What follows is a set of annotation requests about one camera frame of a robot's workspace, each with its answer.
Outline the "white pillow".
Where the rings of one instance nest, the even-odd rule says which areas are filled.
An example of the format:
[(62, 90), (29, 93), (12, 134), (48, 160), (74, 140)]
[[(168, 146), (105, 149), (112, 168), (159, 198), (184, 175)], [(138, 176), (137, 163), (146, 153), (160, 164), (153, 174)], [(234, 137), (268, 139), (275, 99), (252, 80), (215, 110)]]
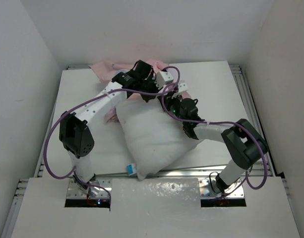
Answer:
[(187, 137), (158, 100), (125, 100), (117, 104), (116, 112), (139, 180), (161, 170), (185, 168), (183, 160), (202, 142)]

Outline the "white front cover board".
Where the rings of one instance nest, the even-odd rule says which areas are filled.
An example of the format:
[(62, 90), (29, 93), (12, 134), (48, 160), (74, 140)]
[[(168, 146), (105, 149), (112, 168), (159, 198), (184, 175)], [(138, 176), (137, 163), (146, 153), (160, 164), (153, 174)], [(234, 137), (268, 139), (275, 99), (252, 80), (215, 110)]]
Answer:
[(196, 179), (114, 179), (111, 208), (66, 208), (68, 180), (32, 178), (14, 238), (297, 238), (280, 178), (244, 207), (203, 208)]

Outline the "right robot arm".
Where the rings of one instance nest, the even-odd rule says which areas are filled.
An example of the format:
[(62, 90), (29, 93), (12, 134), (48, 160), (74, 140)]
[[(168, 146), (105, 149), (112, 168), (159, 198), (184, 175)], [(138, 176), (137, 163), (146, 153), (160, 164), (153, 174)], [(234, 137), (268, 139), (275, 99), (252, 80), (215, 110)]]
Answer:
[(174, 97), (173, 92), (158, 97), (162, 108), (182, 123), (187, 137), (225, 144), (231, 156), (226, 167), (216, 175), (216, 193), (223, 193), (253, 164), (269, 151), (267, 142), (246, 119), (237, 122), (208, 122), (198, 115), (198, 99)]

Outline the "blue white pillow label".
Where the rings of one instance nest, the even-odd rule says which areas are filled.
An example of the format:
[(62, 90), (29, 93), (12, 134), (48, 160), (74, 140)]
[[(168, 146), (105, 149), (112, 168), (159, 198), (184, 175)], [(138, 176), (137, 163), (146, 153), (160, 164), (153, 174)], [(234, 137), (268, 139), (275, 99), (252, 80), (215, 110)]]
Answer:
[(135, 163), (129, 164), (126, 166), (126, 172), (128, 176), (136, 176), (137, 175), (137, 166)]

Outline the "pink purple pillowcase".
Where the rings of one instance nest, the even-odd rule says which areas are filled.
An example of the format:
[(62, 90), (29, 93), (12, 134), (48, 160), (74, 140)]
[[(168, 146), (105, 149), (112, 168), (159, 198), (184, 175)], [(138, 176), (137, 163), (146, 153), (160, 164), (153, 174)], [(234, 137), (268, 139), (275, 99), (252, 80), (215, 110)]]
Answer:
[[(163, 70), (165, 67), (169, 66), (166, 63), (163, 63), (160, 60), (148, 59), (146, 61), (149, 65), (153, 66), (154, 72)], [(128, 72), (133, 68), (132, 64), (121, 64), (112, 61), (101, 61), (99, 63), (93, 64), (90, 68), (94, 71), (94, 73), (99, 78), (100, 82), (103, 84), (108, 84), (111, 79), (120, 72)], [(116, 112), (116, 108), (112, 108), (105, 115), (105, 122), (118, 122), (118, 116)]]

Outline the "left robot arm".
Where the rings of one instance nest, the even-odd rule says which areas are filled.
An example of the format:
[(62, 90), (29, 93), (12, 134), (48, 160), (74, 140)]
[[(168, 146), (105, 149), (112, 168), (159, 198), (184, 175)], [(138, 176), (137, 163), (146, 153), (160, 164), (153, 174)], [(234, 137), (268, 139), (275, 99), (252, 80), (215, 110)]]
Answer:
[(71, 158), (75, 168), (74, 176), (89, 183), (95, 173), (91, 166), (90, 152), (95, 146), (91, 128), (103, 122), (104, 116), (118, 103), (126, 100), (132, 92), (157, 93), (160, 90), (155, 82), (155, 71), (151, 65), (141, 60), (128, 72), (117, 73), (98, 94), (101, 97), (81, 108), (73, 110), (60, 122), (59, 139)]

